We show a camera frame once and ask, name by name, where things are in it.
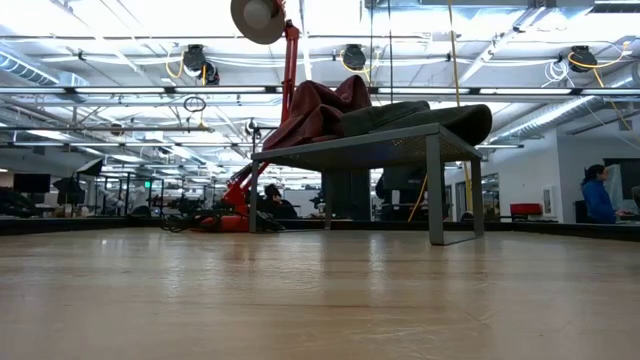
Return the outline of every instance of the ductwork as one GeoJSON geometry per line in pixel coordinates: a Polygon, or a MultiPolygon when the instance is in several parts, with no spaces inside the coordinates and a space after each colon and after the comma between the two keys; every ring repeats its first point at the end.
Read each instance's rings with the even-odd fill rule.
{"type": "MultiPolygon", "coordinates": [[[[88,86],[89,83],[77,74],[55,71],[39,64],[28,56],[19,54],[6,45],[0,44],[0,70],[16,75],[40,86],[88,86]]],[[[83,102],[79,95],[60,95],[61,99],[83,102]]]]}
{"type": "MultiPolygon", "coordinates": [[[[607,87],[637,88],[640,87],[640,62],[626,66],[604,79],[607,87]]],[[[568,123],[574,119],[589,115],[591,112],[602,110],[605,102],[600,96],[584,96],[561,104],[547,105],[540,108],[507,127],[509,130],[491,134],[489,143],[505,142],[512,138],[528,138],[568,123]]]]}

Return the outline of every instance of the black hair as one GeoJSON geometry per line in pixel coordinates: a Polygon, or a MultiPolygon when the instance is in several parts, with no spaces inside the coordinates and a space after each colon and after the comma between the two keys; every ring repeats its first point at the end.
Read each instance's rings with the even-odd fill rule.
{"type": "Polygon", "coordinates": [[[280,190],[276,187],[275,184],[268,185],[264,188],[264,194],[267,196],[267,199],[271,200],[276,196],[282,197],[280,194],[280,190]]]}
{"type": "Polygon", "coordinates": [[[584,186],[584,184],[589,181],[595,180],[598,175],[604,172],[604,169],[605,167],[600,164],[591,165],[588,169],[584,169],[584,180],[582,180],[582,185],[584,186]]]}

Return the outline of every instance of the ceiling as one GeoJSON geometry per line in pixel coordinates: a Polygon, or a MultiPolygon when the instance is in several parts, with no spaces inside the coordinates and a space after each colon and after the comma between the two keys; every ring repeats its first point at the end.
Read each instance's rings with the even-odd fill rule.
{"type": "MultiPolygon", "coordinates": [[[[342,65],[340,52],[347,44],[358,44],[367,58],[371,52],[375,54],[371,70],[373,86],[453,86],[454,66],[447,60],[451,53],[451,26],[444,6],[446,1],[389,1],[288,0],[287,15],[302,30],[297,82],[313,80],[327,86],[339,85],[353,75],[342,65]]],[[[198,80],[184,71],[173,78],[166,67],[177,73],[181,52],[190,44],[202,44],[208,60],[215,64],[220,74],[220,86],[279,85],[283,80],[284,38],[269,46],[245,39],[231,19],[229,2],[75,0],[63,4],[64,1],[57,0],[0,1],[0,53],[11,51],[46,73],[75,74],[90,86],[192,86],[199,85],[198,80]]],[[[627,67],[640,53],[640,41],[637,41],[640,14],[614,13],[614,8],[596,9],[594,1],[460,0],[454,1],[454,5],[461,86],[571,87],[562,65],[554,65],[553,69],[561,76],[556,75],[554,80],[550,74],[559,54],[566,57],[571,46],[587,45],[600,63],[608,63],[619,58],[623,43],[627,42],[624,57],[601,70],[606,81],[608,74],[627,67]],[[549,7],[531,8],[530,3],[546,3],[549,7]]],[[[598,86],[592,73],[568,72],[567,75],[576,87],[598,86]]],[[[0,86],[34,84],[0,71],[0,86]]],[[[68,135],[92,141],[135,142],[153,138],[178,143],[241,144],[250,142],[244,130],[249,119],[254,119],[259,126],[273,127],[280,123],[280,95],[227,94],[205,97],[208,106],[201,113],[202,123],[212,130],[210,132],[137,132],[132,138],[122,139],[90,130],[113,124],[186,127],[186,119],[191,114],[182,108],[183,98],[103,95],[91,96],[86,104],[74,104],[55,97],[45,99],[23,94],[13,96],[12,100],[51,115],[50,118],[30,117],[31,122],[26,125],[60,126],[72,119],[82,119],[81,125],[87,130],[68,135]]],[[[373,102],[380,105],[389,100],[378,97],[373,102]]],[[[434,100],[430,102],[432,108],[456,105],[451,97],[429,100],[434,100]]],[[[463,100],[463,104],[473,101],[463,100]]],[[[482,102],[485,100],[494,113],[494,131],[549,102],[563,101],[502,97],[483,99],[482,102]]],[[[15,103],[8,104],[5,110],[15,112],[17,107],[15,103]]],[[[589,121],[594,119],[576,121],[575,128],[585,126],[589,121]]],[[[200,122],[200,114],[196,114],[188,125],[195,127],[200,122]]],[[[589,136],[609,136],[609,133],[594,131],[589,136]]],[[[22,141],[56,140],[41,135],[24,133],[19,136],[22,141]]],[[[136,153],[150,164],[199,164],[204,168],[209,165],[208,169],[223,169],[222,174],[216,175],[224,177],[247,163],[250,148],[218,146],[185,147],[184,150],[186,152],[181,150],[178,154],[161,154],[158,149],[150,148],[136,149],[136,153]]],[[[180,171],[181,174],[194,174],[187,169],[180,171]]],[[[299,178],[292,175],[280,179],[296,185],[319,181],[316,175],[309,175],[303,173],[299,178]]]]}

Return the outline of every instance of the lamp shade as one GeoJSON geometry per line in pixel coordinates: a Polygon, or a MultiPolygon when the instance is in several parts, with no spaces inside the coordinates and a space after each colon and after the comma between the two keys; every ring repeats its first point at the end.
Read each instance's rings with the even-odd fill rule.
{"type": "Polygon", "coordinates": [[[262,45],[278,41],[285,27],[281,0],[232,0],[231,17],[242,35],[262,45]]]}

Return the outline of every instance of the person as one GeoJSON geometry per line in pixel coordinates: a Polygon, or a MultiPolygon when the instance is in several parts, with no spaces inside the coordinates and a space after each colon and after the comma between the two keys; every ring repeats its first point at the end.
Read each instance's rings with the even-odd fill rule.
{"type": "Polygon", "coordinates": [[[582,196],[587,205],[587,213],[596,224],[615,224],[616,215],[622,214],[613,209],[609,194],[604,188],[608,175],[604,166],[596,164],[585,170],[582,180],[582,196]]]}
{"type": "Polygon", "coordinates": [[[298,213],[290,202],[282,198],[280,190],[275,184],[264,188],[265,200],[261,206],[264,212],[268,212],[276,219],[297,219],[298,213]]]}

